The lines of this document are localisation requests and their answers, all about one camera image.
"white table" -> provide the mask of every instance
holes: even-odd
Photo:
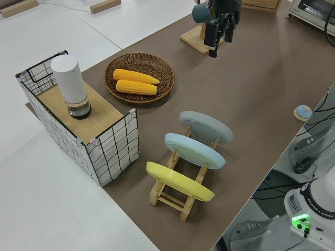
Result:
[[[0,16],[0,250],[157,248],[49,137],[14,75],[62,50],[81,71],[190,14],[192,0],[40,0]]]

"wire frame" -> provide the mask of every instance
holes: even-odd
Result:
[[[133,109],[85,145],[39,98],[57,84],[50,64],[62,51],[16,74],[37,117],[53,140],[100,186],[118,177],[139,158],[137,110]]]

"brown table mat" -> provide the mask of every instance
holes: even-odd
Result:
[[[335,48],[320,30],[287,18],[288,7],[283,1],[277,13],[243,8],[233,42],[221,45],[216,59],[180,39],[197,25],[187,16],[83,72],[84,80],[125,114],[134,105],[114,97],[103,82],[111,60],[151,53],[175,71],[166,103],[135,106],[140,158],[104,187],[160,250],[210,250],[303,125],[293,110],[302,104],[314,109],[333,83]],[[153,21],[159,22],[159,14]],[[178,121],[184,110],[210,115],[234,132],[229,145],[217,147],[226,165],[209,170],[203,181],[214,198],[196,201],[185,223],[179,211],[149,204],[154,179],[146,172],[147,161],[168,161],[164,136],[184,132]],[[191,177],[198,172],[182,159],[176,170]]]

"black cable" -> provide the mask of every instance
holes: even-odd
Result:
[[[324,121],[326,121],[326,120],[330,120],[330,119],[335,119],[335,117],[331,117],[331,118],[328,118],[328,119],[325,119],[325,120],[322,120],[322,121],[318,121],[318,122],[315,122],[315,123],[313,123],[313,124],[308,124],[308,123],[306,123],[306,125],[308,125],[308,126],[313,126],[314,124],[319,124],[319,123],[321,123],[321,122],[324,122]]]
[[[294,248],[294,247],[296,247],[296,246],[300,245],[301,243],[303,243],[303,242],[305,241],[305,239],[306,239],[306,238],[303,238],[303,240],[302,240],[301,242],[299,242],[299,243],[297,243],[297,244],[293,245],[292,247],[289,247],[288,249],[285,249],[284,251],[291,250],[292,248]]]
[[[323,106],[323,105],[325,104],[325,102],[327,101],[328,94],[329,94],[329,91],[326,93],[325,99],[324,99],[324,101],[322,102],[321,106],[320,106],[318,109],[316,109],[314,112],[319,111],[319,110],[322,108],[322,106]]]
[[[318,167],[317,167],[317,165],[315,165],[315,164],[312,164],[312,166],[315,166],[315,169],[314,169],[313,174],[312,174],[312,179],[314,179],[314,173],[315,173],[315,171],[316,171],[316,169],[317,169]]]
[[[303,186],[304,184],[306,184],[308,182],[303,182],[303,183],[296,183],[296,184],[288,184],[288,185],[280,185],[280,186],[275,186],[275,187],[266,187],[266,188],[260,188],[257,189],[256,191],[264,191],[264,190],[270,190],[270,189],[274,189],[274,188],[280,188],[280,187],[296,187],[296,186]]]
[[[292,248],[300,245],[301,243],[303,243],[305,241],[305,239],[307,238],[307,235],[309,234],[309,223],[306,223],[306,226],[305,226],[305,229],[304,229],[304,238],[301,242],[297,243],[297,244],[294,244],[292,247],[289,247],[287,249],[285,249],[284,251],[288,251],[288,250],[291,250]]]
[[[334,110],[335,107],[332,107],[332,108],[328,108],[328,109],[325,109],[325,110],[317,110],[315,112],[323,112],[323,111],[330,111],[330,110]]]
[[[296,135],[296,137],[305,134],[306,132],[308,132],[308,131],[311,130],[312,128],[316,127],[319,123],[326,121],[330,116],[332,116],[332,115],[334,115],[334,114],[335,114],[335,112],[333,112],[331,115],[326,116],[324,119],[320,120],[316,125],[312,126],[311,128],[309,128],[309,129],[306,130],[305,132]]]
[[[270,197],[270,198],[254,198],[254,197],[251,197],[250,199],[253,199],[253,200],[272,200],[272,199],[283,198],[283,197],[285,197],[285,195],[280,195],[280,196]]]
[[[334,10],[335,10],[335,4],[333,5],[333,7],[332,7],[332,9],[331,9],[331,11],[330,11],[330,13],[328,15],[328,18],[327,18],[326,23],[325,23],[325,28],[323,29],[323,33],[325,34],[326,40],[333,47],[335,47],[335,43],[333,41],[331,41],[331,39],[330,39],[330,37],[328,35],[328,23],[329,23],[329,21],[331,19],[331,15],[333,14]]]
[[[280,190],[278,190],[278,189],[276,189],[276,188],[273,188],[272,186],[270,186],[270,185],[269,185],[268,183],[266,183],[265,181],[263,181],[263,183],[266,184],[268,187],[272,188],[273,190],[276,190],[276,191],[278,191],[278,192],[281,192],[281,193],[286,194],[286,192],[284,192],[284,191],[280,191]]]
[[[315,159],[321,154],[321,153],[323,153],[328,147],[330,147],[330,145],[332,144],[332,143],[334,143],[335,142],[335,140],[333,140],[325,149],[323,149],[321,152],[319,152],[318,153],[318,155],[316,155],[315,156]]]
[[[312,166],[312,164],[314,163],[314,161],[315,161],[315,158],[314,159],[311,159],[311,158],[303,159],[300,163],[297,163],[293,167],[293,172],[295,172],[296,174],[303,174],[307,172],[309,168]]]

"glass base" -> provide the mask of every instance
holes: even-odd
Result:
[[[91,104],[87,97],[78,104],[66,103],[66,105],[68,106],[69,114],[74,119],[86,119],[92,111]]]

